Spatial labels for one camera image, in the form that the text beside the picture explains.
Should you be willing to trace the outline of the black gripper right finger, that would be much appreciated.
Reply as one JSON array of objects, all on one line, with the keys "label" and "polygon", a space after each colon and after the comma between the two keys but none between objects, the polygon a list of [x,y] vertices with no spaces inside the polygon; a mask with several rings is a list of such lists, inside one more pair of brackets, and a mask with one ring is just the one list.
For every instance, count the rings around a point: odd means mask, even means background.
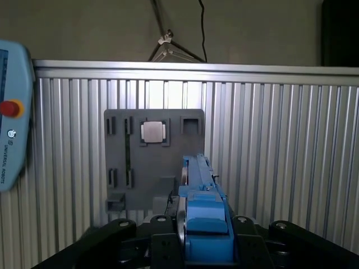
[{"label": "black gripper right finger", "polygon": [[237,268],[358,268],[358,255],[289,221],[232,218]]}]

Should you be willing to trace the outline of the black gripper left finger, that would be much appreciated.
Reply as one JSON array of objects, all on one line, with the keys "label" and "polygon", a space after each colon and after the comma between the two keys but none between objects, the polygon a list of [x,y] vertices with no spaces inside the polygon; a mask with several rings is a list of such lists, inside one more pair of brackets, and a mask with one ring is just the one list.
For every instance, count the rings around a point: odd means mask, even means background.
[{"label": "black gripper left finger", "polygon": [[154,216],[141,225],[116,219],[89,228],[75,243],[35,268],[183,268],[178,235],[169,216]]}]

